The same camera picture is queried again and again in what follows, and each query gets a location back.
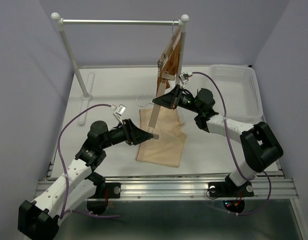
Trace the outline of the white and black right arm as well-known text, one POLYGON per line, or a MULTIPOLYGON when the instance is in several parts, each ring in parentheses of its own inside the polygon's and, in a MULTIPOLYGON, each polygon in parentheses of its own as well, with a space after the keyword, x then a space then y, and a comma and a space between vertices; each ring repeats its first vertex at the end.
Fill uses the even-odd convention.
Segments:
POLYGON ((242 185, 283 156, 283 149, 267 123, 261 121, 253 125, 217 113, 213 109, 213 94, 208 89, 202 88, 193 96, 176 85, 169 93, 154 98, 153 103, 170 110, 181 107, 194 112, 197 114, 194 120, 199 129, 222 135, 228 143, 235 141, 241 144, 244 161, 237 164, 236 170, 224 182, 225 192, 229 195, 240 192, 242 185))

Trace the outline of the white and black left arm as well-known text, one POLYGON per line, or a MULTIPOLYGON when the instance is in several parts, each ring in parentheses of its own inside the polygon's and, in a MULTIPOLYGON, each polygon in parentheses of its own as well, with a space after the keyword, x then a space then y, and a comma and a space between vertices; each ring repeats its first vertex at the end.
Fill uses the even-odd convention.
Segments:
POLYGON ((105 159, 106 148, 120 143, 134 146, 156 138, 130 119, 111 130, 104 121, 92 123, 86 141, 64 173, 40 196, 20 205, 18 230, 32 240, 52 240, 67 213, 85 199, 104 193, 105 178, 95 170, 105 159))

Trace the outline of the aluminium mounting rail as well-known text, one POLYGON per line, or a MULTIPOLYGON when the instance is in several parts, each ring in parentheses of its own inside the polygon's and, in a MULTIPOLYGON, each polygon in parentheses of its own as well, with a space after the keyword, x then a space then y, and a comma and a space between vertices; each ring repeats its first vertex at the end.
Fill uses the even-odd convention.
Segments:
MULTIPOLYGON (((113 201, 203 201, 211 182, 224 181, 225 175, 198 176, 148 176, 148 177, 107 177, 106 183, 120 183, 120 198, 113 201)), ((34 197, 38 197, 56 179, 39 181, 34 197)), ((270 200, 298 199, 298 193, 292 179, 283 175, 270 175, 270 200)), ((254 199, 265 200, 269 192, 269 183, 264 174, 252 182, 254 199)))

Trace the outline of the beige underwear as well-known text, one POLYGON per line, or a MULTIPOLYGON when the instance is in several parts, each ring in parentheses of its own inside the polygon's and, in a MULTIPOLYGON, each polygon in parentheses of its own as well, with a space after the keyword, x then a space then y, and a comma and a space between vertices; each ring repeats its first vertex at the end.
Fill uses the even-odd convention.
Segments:
POLYGON ((139 162, 179 167, 185 144, 186 133, 181 131, 183 123, 177 110, 161 108, 155 128, 148 126, 152 110, 140 110, 140 127, 142 130, 159 135, 140 144, 136 156, 139 162))

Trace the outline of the white plastic basket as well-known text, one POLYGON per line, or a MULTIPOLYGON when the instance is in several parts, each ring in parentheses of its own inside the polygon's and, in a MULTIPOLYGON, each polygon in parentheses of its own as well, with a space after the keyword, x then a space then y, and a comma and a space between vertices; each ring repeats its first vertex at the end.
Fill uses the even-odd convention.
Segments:
POLYGON ((214 64, 209 76, 217 84, 226 106, 227 117, 239 122, 254 122, 263 116, 255 71, 247 66, 214 64))

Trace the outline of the white clothes rack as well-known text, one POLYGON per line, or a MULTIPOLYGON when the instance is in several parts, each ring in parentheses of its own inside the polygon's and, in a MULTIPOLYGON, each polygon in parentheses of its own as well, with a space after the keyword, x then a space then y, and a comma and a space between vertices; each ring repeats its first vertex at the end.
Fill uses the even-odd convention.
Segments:
POLYGON ((96 104, 105 78, 98 69, 151 68, 150 82, 157 89, 157 62, 172 38, 181 27, 179 67, 172 84, 180 82, 186 32, 189 16, 176 20, 120 20, 120 19, 66 19, 51 13, 51 20, 74 71, 78 92, 76 110, 80 113, 78 125, 87 123, 86 109, 96 104))

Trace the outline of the wooden hanger with brown underwear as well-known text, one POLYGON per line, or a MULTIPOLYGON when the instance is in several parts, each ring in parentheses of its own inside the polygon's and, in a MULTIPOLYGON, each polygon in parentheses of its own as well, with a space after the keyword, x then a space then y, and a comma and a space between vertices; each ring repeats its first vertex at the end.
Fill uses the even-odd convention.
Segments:
POLYGON ((171 40, 169 41, 166 49, 163 51, 160 59, 157 62, 158 71, 163 71, 163 68, 168 63, 170 57, 172 56, 173 52, 175 51, 175 48, 180 40, 181 36, 181 27, 177 27, 176 30, 174 30, 171 40))

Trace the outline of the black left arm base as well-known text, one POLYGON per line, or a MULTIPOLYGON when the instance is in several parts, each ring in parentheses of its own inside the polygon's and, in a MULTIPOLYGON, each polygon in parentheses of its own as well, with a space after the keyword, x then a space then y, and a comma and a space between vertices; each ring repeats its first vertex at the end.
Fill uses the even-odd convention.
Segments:
POLYGON ((87 199, 87 210, 93 214, 103 214, 108 206, 109 200, 119 199, 121 195, 121 184, 119 182, 107 182, 98 186, 93 196, 87 199))

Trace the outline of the wooden clip hanger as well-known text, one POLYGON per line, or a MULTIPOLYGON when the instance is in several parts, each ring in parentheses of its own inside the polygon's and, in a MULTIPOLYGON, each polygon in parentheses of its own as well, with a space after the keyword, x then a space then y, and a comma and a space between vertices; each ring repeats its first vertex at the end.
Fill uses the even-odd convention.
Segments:
MULTIPOLYGON (((156 94, 157 97, 160 97, 165 93, 168 81, 175 81, 175 75, 171 75, 169 74, 169 72, 164 71, 161 74, 161 78, 162 78, 162 81, 158 87, 158 91, 156 94)), ((153 135, 153 139, 158 140, 159 135, 153 133, 153 130, 156 127, 161 106, 155 103, 152 103, 152 105, 153 105, 153 108, 152 108, 151 116, 150 116, 149 123, 148 123, 148 132, 151 131, 151 134, 153 135)))

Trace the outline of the brown underwear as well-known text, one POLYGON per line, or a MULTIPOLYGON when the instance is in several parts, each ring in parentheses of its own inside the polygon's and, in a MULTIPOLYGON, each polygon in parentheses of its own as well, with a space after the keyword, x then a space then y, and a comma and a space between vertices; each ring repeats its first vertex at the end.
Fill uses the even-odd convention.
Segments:
MULTIPOLYGON (((175 51, 173 52, 172 56, 170 57, 168 63, 166 64, 166 66, 163 68, 163 71, 159 72, 158 71, 158 74, 157 74, 157 89, 156 89, 156 93, 158 91, 158 87, 159 87, 159 84, 161 83, 162 81, 162 78, 161 78, 161 74, 164 72, 164 71, 167 71, 169 72, 170 75, 176 75, 177 74, 177 71, 178 71, 178 67, 179 67, 179 52, 180 52, 180 47, 181 47, 181 39, 179 40, 176 48, 175 48, 175 51)), ((170 88, 170 83, 169 81, 167 82, 167 88, 168 89, 170 88)))

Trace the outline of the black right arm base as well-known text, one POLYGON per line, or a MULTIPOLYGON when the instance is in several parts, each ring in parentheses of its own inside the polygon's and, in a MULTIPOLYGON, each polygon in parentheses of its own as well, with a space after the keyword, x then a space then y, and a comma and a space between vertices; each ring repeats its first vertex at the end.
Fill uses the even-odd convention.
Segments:
POLYGON ((254 197, 251 182, 236 186, 226 181, 214 181, 208 184, 206 196, 211 200, 223 198, 223 205, 230 213, 241 214, 245 209, 245 198, 254 197))

